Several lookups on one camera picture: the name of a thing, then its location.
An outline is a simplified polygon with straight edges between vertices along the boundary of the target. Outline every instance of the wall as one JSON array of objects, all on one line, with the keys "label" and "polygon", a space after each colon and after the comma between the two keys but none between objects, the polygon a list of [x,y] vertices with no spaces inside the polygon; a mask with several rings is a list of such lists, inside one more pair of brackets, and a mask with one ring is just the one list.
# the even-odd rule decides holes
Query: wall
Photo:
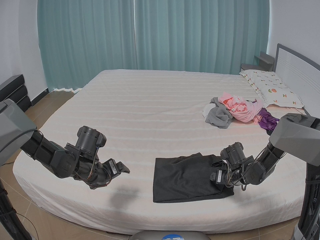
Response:
[{"label": "wall", "polygon": [[0,0],[0,82],[23,74],[30,100],[47,88],[38,46],[38,0]]},{"label": "wall", "polygon": [[287,46],[320,64],[320,0],[270,0],[267,53]]}]

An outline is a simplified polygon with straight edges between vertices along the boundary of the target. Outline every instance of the gray headboard frame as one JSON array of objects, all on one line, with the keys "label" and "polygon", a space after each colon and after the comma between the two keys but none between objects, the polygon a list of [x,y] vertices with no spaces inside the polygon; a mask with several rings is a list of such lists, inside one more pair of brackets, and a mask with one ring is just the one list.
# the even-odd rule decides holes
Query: gray headboard frame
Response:
[{"label": "gray headboard frame", "polygon": [[297,56],[298,58],[302,59],[303,61],[305,61],[306,63],[310,64],[311,66],[315,67],[317,70],[320,71],[320,65],[318,63],[316,63],[313,60],[310,60],[309,58],[307,58],[306,56],[304,56],[304,55],[302,55],[302,54],[300,54],[300,53],[298,53],[298,52],[296,52],[296,51],[294,51],[294,50],[292,50],[292,49],[290,49],[290,48],[278,43],[278,45],[277,45],[277,53],[275,55],[274,67],[273,67],[273,71],[274,72],[277,70],[279,48],[281,48],[281,49],[283,49],[283,50],[285,50],[285,51]]}]

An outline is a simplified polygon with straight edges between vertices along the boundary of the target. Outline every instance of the barcode label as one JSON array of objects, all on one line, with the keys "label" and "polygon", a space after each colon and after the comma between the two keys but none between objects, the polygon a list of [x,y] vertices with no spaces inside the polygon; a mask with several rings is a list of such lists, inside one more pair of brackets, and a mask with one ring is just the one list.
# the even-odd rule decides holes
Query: barcode label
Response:
[{"label": "barcode label", "polygon": [[217,182],[221,182],[222,170],[219,170]]},{"label": "barcode label", "polygon": [[113,164],[112,160],[109,162],[110,166],[111,166],[111,169],[113,171],[113,174],[117,174],[117,170],[115,168],[115,165]]}]

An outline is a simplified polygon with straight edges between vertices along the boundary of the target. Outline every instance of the blue round logo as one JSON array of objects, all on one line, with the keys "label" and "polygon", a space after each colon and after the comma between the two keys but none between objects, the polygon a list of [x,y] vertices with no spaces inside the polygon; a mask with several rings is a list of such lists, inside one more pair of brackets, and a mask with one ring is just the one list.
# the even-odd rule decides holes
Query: blue round logo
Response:
[{"label": "blue round logo", "polygon": [[184,240],[184,238],[178,234],[168,234],[162,240]]}]

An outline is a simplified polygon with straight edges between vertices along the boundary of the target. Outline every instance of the floor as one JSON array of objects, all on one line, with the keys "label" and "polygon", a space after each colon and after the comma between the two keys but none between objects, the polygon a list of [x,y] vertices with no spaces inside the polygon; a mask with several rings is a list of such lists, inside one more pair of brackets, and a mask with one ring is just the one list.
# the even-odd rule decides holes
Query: floor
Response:
[{"label": "floor", "polygon": [[[34,121],[40,129],[47,119],[58,110],[67,100],[73,97],[72,92],[54,91],[47,94],[35,106],[26,111],[26,115]],[[20,153],[18,150],[8,161],[14,162]],[[45,210],[42,210],[31,198],[22,190],[12,172],[13,164],[0,167],[0,178],[8,191],[8,196],[16,211],[26,216],[36,227],[40,240],[127,240],[130,236],[122,234],[111,234],[105,231],[92,229],[77,225],[58,218]],[[22,216],[18,215],[26,229],[37,237],[32,224]],[[271,240],[290,239],[295,224],[299,218],[294,218],[278,224],[265,226],[253,230],[209,234],[212,240]],[[0,239],[10,240],[10,235],[0,224]]]}]

